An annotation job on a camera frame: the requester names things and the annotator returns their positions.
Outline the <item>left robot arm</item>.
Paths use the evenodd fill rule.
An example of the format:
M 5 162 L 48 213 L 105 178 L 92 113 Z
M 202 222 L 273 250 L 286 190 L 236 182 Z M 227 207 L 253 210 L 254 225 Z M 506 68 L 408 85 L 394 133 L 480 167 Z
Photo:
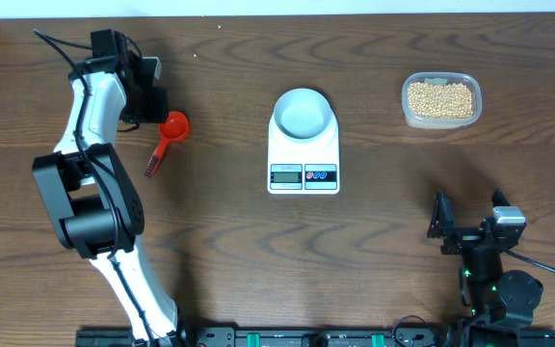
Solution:
M 125 34 L 93 31 L 90 57 L 71 62 L 73 104 L 52 153 L 35 158 L 32 174 L 59 242 L 99 271 L 131 323 L 131 346 L 182 346 L 179 309 L 158 280 L 142 234 L 141 198 L 116 152 L 120 125 L 134 131 L 168 118 L 161 73 Z

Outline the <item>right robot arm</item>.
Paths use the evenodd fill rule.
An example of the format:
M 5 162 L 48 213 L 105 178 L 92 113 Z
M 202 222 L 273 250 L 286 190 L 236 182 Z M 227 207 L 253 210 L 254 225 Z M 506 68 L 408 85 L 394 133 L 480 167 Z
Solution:
M 542 284 L 526 272 L 503 269 L 501 254 L 518 244 L 527 223 L 522 211 L 493 193 L 491 215 L 476 227 L 458 227 L 450 200 L 435 194 L 427 231 L 443 254 L 462 258 L 459 286 L 471 316 L 455 323 L 447 341 L 455 346 L 517 346 L 541 302 Z

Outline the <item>red plastic measuring scoop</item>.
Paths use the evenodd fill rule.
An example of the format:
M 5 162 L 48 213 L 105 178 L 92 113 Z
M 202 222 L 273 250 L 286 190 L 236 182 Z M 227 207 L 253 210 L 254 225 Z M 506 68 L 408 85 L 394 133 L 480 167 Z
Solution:
M 161 138 L 145 169 L 145 176 L 152 177 L 158 169 L 170 143 L 180 143 L 188 138 L 191 126 L 187 116 L 180 111 L 171 111 L 167 120 L 158 126 Z

